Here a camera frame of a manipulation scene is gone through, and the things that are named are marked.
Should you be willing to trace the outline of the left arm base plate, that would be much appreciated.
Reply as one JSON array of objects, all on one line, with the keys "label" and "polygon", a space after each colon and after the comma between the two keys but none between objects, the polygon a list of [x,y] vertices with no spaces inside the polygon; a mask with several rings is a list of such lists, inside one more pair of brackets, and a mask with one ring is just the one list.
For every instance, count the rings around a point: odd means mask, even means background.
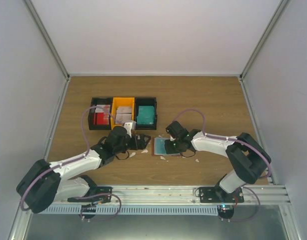
[{"label": "left arm base plate", "polygon": [[78,198],[81,202],[95,203],[108,203],[111,201],[113,188],[111,186],[96,186],[88,190],[88,192],[81,198]]}]

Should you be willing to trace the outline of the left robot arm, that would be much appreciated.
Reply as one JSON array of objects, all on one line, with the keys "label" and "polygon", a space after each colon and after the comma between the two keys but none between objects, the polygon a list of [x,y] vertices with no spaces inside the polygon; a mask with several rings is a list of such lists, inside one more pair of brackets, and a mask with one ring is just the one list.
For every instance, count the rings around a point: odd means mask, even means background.
[{"label": "left robot arm", "polygon": [[110,190],[102,190],[85,172],[108,165],[119,154],[144,150],[150,140],[149,135],[132,134],[131,124],[126,123],[81,154],[54,162],[37,160],[16,187],[20,208],[38,214],[61,200],[93,204],[108,197]]}]

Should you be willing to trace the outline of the black bin with green cards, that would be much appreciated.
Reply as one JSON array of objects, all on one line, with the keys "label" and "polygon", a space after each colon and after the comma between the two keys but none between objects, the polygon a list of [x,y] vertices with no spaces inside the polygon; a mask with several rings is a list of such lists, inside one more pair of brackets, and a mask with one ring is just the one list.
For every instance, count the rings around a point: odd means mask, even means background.
[{"label": "black bin with green cards", "polygon": [[134,119],[137,130],[157,129],[157,99],[155,97],[136,97]]}]

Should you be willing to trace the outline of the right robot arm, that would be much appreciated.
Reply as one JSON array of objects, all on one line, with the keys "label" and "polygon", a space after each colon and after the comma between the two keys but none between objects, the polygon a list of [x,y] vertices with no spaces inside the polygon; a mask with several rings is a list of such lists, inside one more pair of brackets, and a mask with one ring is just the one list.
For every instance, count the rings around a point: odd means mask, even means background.
[{"label": "right robot arm", "polygon": [[229,159],[233,170],[225,174],[214,186],[215,198],[222,203],[232,198],[233,193],[245,184],[254,184],[263,172],[271,173],[271,158],[248,133],[239,136],[207,134],[201,130],[188,131],[178,121],[166,127],[170,139],[164,142],[167,154],[182,154],[186,151],[209,152]]}]

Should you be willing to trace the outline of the green credit card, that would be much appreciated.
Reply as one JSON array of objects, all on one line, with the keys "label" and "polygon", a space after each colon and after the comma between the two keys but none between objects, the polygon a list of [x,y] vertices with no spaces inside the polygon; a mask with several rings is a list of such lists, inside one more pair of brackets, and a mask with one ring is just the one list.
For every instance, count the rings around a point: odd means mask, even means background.
[{"label": "green credit card", "polygon": [[154,144],[153,144],[153,154],[162,156],[166,155],[166,148],[165,148],[165,141],[168,140],[167,138],[162,137],[155,137]]}]

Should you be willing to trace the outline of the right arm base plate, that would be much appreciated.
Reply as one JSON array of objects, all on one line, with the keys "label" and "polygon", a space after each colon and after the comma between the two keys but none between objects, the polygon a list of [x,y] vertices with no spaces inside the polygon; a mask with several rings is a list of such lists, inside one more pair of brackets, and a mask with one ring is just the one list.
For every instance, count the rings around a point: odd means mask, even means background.
[{"label": "right arm base plate", "polygon": [[199,197],[200,203],[235,204],[245,201],[242,188],[238,188],[232,193],[217,194],[214,186],[200,186],[194,191],[194,195]]}]

